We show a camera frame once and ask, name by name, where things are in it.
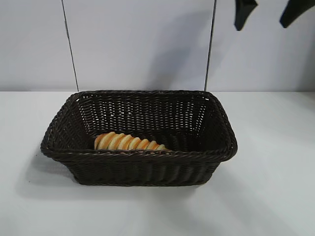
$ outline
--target black object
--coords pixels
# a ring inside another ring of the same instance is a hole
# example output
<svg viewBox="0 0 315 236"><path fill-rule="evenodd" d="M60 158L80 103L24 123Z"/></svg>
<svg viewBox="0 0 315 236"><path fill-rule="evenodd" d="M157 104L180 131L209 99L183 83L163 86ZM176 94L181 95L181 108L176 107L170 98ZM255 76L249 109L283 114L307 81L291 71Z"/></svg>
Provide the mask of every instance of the black object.
<svg viewBox="0 0 315 236"><path fill-rule="evenodd" d="M300 15L315 6L315 0L290 0L280 18L284 28L292 24Z"/></svg>
<svg viewBox="0 0 315 236"><path fill-rule="evenodd" d="M240 31L250 13L258 6L255 0L235 0L235 28Z"/></svg>
<svg viewBox="0 0 315 236"><path fill-rule="evenodd" d="M94 150L115 131L165 144L167 150ZM207 182L237 151L221 103L203 91L84 91L49 125L41 151L86 185L184 186Z"/></svg>

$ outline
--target twisted bread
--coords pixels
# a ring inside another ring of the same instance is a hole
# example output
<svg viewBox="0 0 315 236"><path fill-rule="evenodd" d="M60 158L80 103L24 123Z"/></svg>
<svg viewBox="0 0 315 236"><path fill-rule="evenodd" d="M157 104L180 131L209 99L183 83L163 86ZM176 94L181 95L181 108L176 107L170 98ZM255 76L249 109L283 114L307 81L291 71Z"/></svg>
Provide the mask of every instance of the twisted bread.
<svg viewBox="0 0 315 236"><path fill-rule="evenodd" d="M98 135L94 142L94 149L111 149L111 150L131 150L131 149L147 149L147 150L164 150L165 145L159 145L156 141L150 142L147 139L132 137L130 134L116 134L110 132Z"/></svg>

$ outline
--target dark brown wicker basket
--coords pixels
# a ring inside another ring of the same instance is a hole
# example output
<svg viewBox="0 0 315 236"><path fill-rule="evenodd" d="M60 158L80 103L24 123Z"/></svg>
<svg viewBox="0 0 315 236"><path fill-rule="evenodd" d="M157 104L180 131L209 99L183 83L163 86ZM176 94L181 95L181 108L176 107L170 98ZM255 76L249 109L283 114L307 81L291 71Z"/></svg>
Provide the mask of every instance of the dark brown wicker basket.
<svg viewBox="0 0 315 236"><path fill-rule="evenodd" d="M172 151L93 150L115 131ZM41 151L86 185L184 186L207 182L237 143L221 103L203 91L84 91L49 125Z"/></svg>

